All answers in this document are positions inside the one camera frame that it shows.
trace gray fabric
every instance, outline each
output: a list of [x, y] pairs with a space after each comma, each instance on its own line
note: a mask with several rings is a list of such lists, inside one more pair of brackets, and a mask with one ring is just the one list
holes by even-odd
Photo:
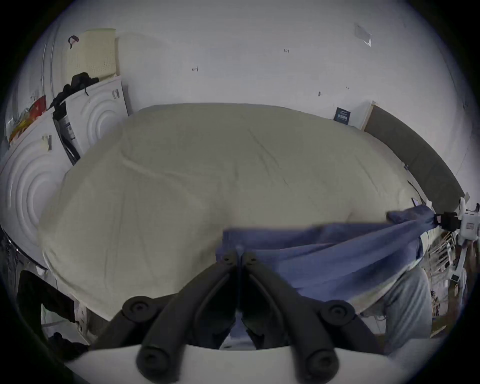
[[432, 299], [427, 274], [420, 267], [405, 272], [365, 314], [386, 316], [386, 355], [410, 339], [430, 338]]
[[414, 130], [374, 106], [365, 132], [385, 143], [406, 164], [437, 212], [456, 209], [465, 193], [448, 165]]

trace small sign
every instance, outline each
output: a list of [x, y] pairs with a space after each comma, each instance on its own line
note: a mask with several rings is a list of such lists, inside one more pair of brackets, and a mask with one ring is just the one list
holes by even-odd
[[350, 112], [345, 111], [342, 108], [336, 109], [335, 117], [333, 118], [333, 120], [338, 121], [339, 123], [348, 124], [349, 119], [350, 119]]

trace blue towel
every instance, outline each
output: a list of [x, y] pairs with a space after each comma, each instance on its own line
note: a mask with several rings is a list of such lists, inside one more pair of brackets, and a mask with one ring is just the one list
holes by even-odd
[[436, 227], [425, 205], [390, 212], [391, 222], [329, 224], [308, 229], [228, 229], [217, 260], [254, 252], [303, 296], [349, 300], [423, 256], [420, 236]]

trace bed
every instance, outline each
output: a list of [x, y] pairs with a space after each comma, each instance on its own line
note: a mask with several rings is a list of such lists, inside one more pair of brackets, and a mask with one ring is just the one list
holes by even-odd
[[[415, 185], [383, 143], [315, 115], [245, 104], [153, 106], [66, 174], [38, 240], [57, 279], [110, 320], [132, 296], [178, 292], [215, 262], [226, 228], [383, 222], [387, 211], [420, 199], [409, 181]], [[426, 249], [428, 237], [422, 241]], [[356, 309], [386, 289], [364, 295]]]

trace white wall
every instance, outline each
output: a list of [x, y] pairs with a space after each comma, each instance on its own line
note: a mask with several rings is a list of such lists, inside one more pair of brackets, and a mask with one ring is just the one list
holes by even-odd
[[[79, 0], [60, 21], [55, 94], [63, 87], [67, 38], [113, 27], [129, 112], [153, 104], [228, 102], [332, 118], [341, 107], [360, 127], [375, 100], [439, 153], [472, 203], [480, 201], [477, 105], [448, 49], [408, 5]], [[354, 36], [355, 23], [372, 34], [371, 47]]]

